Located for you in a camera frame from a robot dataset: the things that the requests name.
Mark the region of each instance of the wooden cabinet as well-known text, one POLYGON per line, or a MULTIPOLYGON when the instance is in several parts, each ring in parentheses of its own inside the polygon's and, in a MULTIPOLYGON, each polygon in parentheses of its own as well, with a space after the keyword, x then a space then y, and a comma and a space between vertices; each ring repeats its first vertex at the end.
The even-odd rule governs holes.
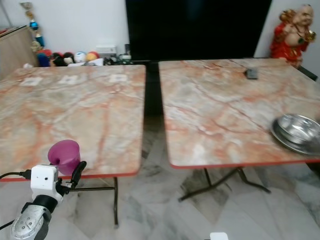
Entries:
POLYGON ((26 26, 0 35, 0 80, 24 64, 38 66, 37 56, 31 50, 32 41, 26 26))

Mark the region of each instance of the marble floor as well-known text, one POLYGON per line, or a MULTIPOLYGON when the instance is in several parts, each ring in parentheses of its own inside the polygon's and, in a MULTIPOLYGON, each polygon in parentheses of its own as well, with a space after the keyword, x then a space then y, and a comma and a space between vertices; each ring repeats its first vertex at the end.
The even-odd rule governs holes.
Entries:
MULTIPOLYGON (((46 240, 206 240, 225 232, 229 240, 319 240, 320 178, 305 164, 247 167, 245 185, 235 175, 216 190, 179 203, 185 192, 206 185, 202 170, 173 169, 159 118, 147 118, 142 166, 137 176, 119 178, 119 228, 114 229, 113 192, 72 192, 57 208, 46 240)), ((210 169, 212 181, 229 169, 210 169)), ((82 186, 112 184, 84 179, 82 186)), ((0 183, 0 225, 30 201, 28 182, 0 183)), ((10 228, 0 231, 8 240, 10 228)))

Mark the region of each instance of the black television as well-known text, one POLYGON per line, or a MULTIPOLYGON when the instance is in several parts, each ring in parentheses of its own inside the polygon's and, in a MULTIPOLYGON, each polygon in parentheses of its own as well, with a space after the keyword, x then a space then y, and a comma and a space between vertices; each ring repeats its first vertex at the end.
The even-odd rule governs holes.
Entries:
POLYGON ((134 61, 251 58, 272 0, 126 0, 134 61))

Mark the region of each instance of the purple cup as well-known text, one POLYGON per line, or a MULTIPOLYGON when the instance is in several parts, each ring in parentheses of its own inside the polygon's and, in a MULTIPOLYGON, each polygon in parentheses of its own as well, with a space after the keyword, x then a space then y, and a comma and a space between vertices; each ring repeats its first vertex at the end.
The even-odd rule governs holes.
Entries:
POLYGON ((58 166, 63 175, 71 175, 80 163, 80 147, 76 141, 62 140, 53 145, 48 152, 48 160, 58 166))

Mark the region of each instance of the metal table leg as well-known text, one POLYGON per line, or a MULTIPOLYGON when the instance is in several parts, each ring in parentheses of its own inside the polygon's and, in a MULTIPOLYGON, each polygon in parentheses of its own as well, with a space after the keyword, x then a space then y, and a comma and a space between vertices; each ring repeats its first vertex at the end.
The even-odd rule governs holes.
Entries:
POLYGON ((119 222, 118 222, 118 178, 114 177, 113 182, 114 182, 114 186, 75 188, 75 189, 71 189, 70 192, 114 190, 113 215, 114 215, 114 228, 117 229, 119 226, 119 222))
POLYGON ((205 174, 205 177, 206 177, 206 180, 207 180, 209 186, 201 188, 201 189, 193 191, 193 192, 190 192, 190 193, 187 193, 186 195, 180 197, 178 199, 178 201, 182 202, 183 200, 186 200, 186 199, 191 198, 193 196, 196 196, 196 195, 208 192, 208 191, 210 191, 212 189, 215 189, 218 186, 220 186, 221 184, 223 184, 225 181, 227 181, 230 177, 232 177, 233 175, 235 175, 237 173, 239 174, 241 180, 245 184, 248 184, 248 185, 256 187, 256 188, 259 188, 259 189, 261 189, 261 190, 263 190, 263 191, 265 191, 267 193, 271 193, 271 191, 269 189, 265 188, 264 186, 248 181, 248 179, 247 179, 247 177, 245 175, 245 172, 243 171, 242 167, 236 167, 236 168, 232 169, 230 172, 228 172, 225 176, 223 176, 220 180, 216 181, 214 184, 211 183, 208 170, 206 168, 204 168, 204 174, 205 174))

